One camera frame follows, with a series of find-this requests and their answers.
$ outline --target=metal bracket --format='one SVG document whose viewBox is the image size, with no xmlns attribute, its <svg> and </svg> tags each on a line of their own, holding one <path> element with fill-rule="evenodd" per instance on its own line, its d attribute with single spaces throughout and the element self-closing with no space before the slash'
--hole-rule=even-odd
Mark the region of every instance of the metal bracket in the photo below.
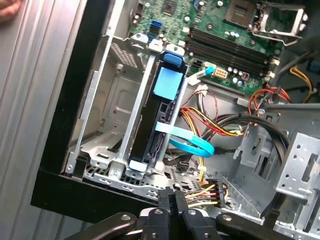
<svg viewBox="0 0 320 240">
<path fill-rule="evenodd" d="M 252 28 L 251 31 L 254 36 L 269 39 L 269 40 L 274 40 L 278 42 L 283 42 L 285 46 L 295 44 L 298 41 L 298 39 L 301 38 L 300 36 L 298 36 L 298 33 L 301 32 L 306 27 L 303 21 L 308 20 L 308 16 L 305 13 L 305 6 L 293 5 L 293 4 L 282 4 L 282 3 L 275 3 L 275 2 L 263 2 L 261 5 L 257 5 L 257 6 L 258 6 L 257 9 L 261 11 L 261 15 L 259 16 L 258 23 L 255 23 L 253 26 L 251 26 Z M 274 8 L 277 8 L 280 11 L 297 12 L 292 29 L 289 32 L 279 31 L 277 29 L 273 29 L 271 31 L 267 30 L 268 19 Z M 291 37 L 291 38 L 295 38 L 296 40 L 291 43 L 285 43 L 283 39 L 278 38 L 279 36 Z"/>
<path fill-rule="evenodd" d="M 301 200 L 310 200 L 315 189 L 320 190 L 317 183 L 319 174 L 320 139 L 297 133 L 287 150 L 281 166 L 281 174 L 277 180 L 276 191 Z"/>
</svg>

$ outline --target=cpu socket lever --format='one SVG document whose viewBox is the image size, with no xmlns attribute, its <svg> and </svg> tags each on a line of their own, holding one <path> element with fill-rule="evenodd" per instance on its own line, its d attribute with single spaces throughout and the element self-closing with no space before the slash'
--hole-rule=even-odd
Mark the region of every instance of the cpu socket lever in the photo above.
<svg viewBox="0 0 320 240">
<path fill-rule="evenodd" d="M 284 46 L 291 46 L 296 44 L 302 37 L 299 33 L 306 28 L 308 15 L 305 13 L 305 6 L 294 4 L 282 4 L 275 2 L 263 2 L 256 5 L 257 20 L 248 26 L 248 29 L 256 37 L 282 42 Z M 283 31 L 281 29 L 272 29 L 270 26 L 270 18 L 273 11 L 290 11 L 296 12 L 295 19 L 290 31 Z"/>
</svg>

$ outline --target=screw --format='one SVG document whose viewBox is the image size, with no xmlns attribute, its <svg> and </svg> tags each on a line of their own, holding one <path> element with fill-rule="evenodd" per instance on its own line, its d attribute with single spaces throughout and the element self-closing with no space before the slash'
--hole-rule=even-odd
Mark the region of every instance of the screw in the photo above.
<svg viewBox="0 0 320 240">
<path fill-rule="evenodd" d="M 188 214 L 190 214 L 190 215 L 196 215 L 196 213 L 197 212 L 195 210 L 192 210 L 192 209 L 188 210 Z"/>
<path fill-rule="evenodd" d="M 164 212 L 161 211 L 160 209 L 157 209 L 157 210 L 154 211 L 154 213 L 155 213 L 155 214 L 163 214 Z"/>
<path fill-rule="evenodd" d="M 228 215 L 222 215 L 222 218 L 228 222 L 230 222 L 232 220 L 232 218 Z"/>
<path fill-rule="evenodd" d="M 121 220 L 123 220 L 123 221 L 128 221 L 128 220 L 130 220 L 131 219 L 131 217 L 129 217 L 128 215 L 123 215 L 122 217 L 121 217 Z"/>
</svg>

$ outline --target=ventilation holes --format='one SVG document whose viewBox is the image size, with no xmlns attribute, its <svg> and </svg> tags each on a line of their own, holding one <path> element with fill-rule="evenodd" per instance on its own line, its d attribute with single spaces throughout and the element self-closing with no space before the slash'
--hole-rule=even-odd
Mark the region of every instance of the ventilation holes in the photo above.
<svg viewBox="0 0 320 240">
<path fill-rule="evenodd" d="M 131 53 L 128 53 L 125 50 L 122 50 L 118 44 L 112 43 L 111 49 L 117 55 L 117 57 L 121 60 L 121 62 L 125 65 L 129 65 L 134 68 L 138 68 L 135 58 Z"/>
</svg>

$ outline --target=yellow wire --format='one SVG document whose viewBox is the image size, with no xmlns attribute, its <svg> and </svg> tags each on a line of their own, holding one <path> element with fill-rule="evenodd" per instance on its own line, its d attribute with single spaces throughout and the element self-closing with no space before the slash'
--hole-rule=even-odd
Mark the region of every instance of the yellow wire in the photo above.
<svg viewBox="0 0 320 240">
<path fill-rule="evenodd" d="M 194 194 L 187 195 L 187 196 L 185 196 L 185 198 L 189 199 L 189 198 L 194 198 L 194 197 L 200 196 L 201 194 L 204 194 L 205 192 L 209 191 L 210 189 L 213 189 L 215 186 L 216 185 L 213 184 L 211 186 L 208 186 L 205 190 L 202 190 L 202 191 L 194 193 Z"/>
<path fill-rule="evenodd" d="M 217 201 L 203 201 L 203 202 L 197 202 L 197 203 L 193 203 L 188 205 L 189 208 L 193 208 L 193 207 L 197 207 L 197 206 L 202 206 L 202 205 L 216 205 L 218 204 Z"/>
<path fill-rule="evenodd" d="M 306 96 L 306 98 L 303 100 L 303 103 L 306 103 L 308 101 L 308 99 L 311 97 L 311 94 L 313 92 L 312 84 L 310 82 L 310 79 L 302 71 L 300 71 L 297 66 L 291 67 L 289 72 L 292 75 L 300 78 L 301 80 L 303 80 L 307 84 L 307 86 L 309 88 L 309 92 L 308 92 L 308 95 Z"/>
<path fill-rule="evenodd" d="M 224 134 L 228 135 L 228 136 L 233 136 L 233 137 L 238 137 L 238 134 L 236 133 L 232 133 L 229 131 L 224 130 L 222 127 L 220 127 L 219 125 L 217 125 L 215 122 L 213 122 L 210 118 L 208 118 L 206 115 L 204 115 L 202 112 L 200 112 L 198 109 L 194 108 L 194 107 L 189 107 L 189 109 L 195 111 L 198 115 L 200 115 L 202 118 L 204 118 L 205 120 L 207 120 L 211 125 L 213 125 L 214 127 L 216 127 L 217 129 L 219 129 L 221 132 L 223 132 Z"/>
<path fill-rule="evenodd" d="M 189 125 L 189 127 L 190 127 L 191 131 L 193 132 L 193 134 L 197 135 L 196 127 L 194 126 L 194 123 L 192 122 L 191 117 L 189 116 L 189 114 L 186 111 L 184 111 L 183 109 L 181 110 L 181 113 L 185 116 L 187 124 Z M 200 184 L 203 184 L 203 179 L 204 179 L 204 176 L 205 176 L 205 170 L 204 170 L 205 160 L 204 160 L 204 158 L 202 156 L 199 158 L 199 165 L 200 165 L 200 173 L 199 173 L 199 180 L 198 181 L 199 181 Z"/>
<path fill-rule="evenodd" d="M 229 195 L 229 192 L 228 192 L 228 189 L 227 189 L 227 190 L 225 190 L 225 196 L 224 196 L 225 200 L 227 200 L 228 195 Z"/>
</svg>

